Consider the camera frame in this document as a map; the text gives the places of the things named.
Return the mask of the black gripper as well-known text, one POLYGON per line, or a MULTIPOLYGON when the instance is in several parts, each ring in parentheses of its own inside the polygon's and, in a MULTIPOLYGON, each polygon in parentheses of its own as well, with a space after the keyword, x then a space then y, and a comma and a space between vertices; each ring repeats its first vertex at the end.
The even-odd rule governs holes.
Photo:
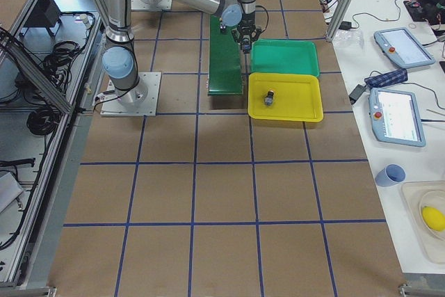
POLYGON ((235 43, 240 46, 241 38, 244 35, 249 35, 252 41, 252 44, 259 39, 261 35, 261 27, 256 26, 255 24, 250 26, 237 25, 236 28, 231 30, 232 37, 235 43))

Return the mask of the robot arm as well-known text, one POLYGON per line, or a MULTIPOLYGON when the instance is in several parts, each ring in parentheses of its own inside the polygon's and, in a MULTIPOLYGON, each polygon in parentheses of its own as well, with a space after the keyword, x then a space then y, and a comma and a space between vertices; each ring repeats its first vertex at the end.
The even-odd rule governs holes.
MULTIPOLYGON (((262 33, 255 24, 256 0, 175 0, 217 17, 244 53, 262 33)), ((106 48, 102 66, 110 79, 111 98, 100 97, 103 116, 153 116, 161 75, 139 72, 131 29, 131 0, 108 0, 106 48)))

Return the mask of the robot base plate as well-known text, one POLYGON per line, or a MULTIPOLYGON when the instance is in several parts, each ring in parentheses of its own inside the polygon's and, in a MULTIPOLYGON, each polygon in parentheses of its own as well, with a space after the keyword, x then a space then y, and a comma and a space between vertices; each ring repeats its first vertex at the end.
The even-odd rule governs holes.
POLYGON ((170 11, 172 0, 131 0, 133 12, 163 12, 170 11))
POLYGON ((108 90, 112 93, 101 99, 100 111, 103 117, 139 117, 155 116, 161 85, 160 72, 139 72, 138 85, 124 95, 124 91, 116 90, 111 79, 108 90))

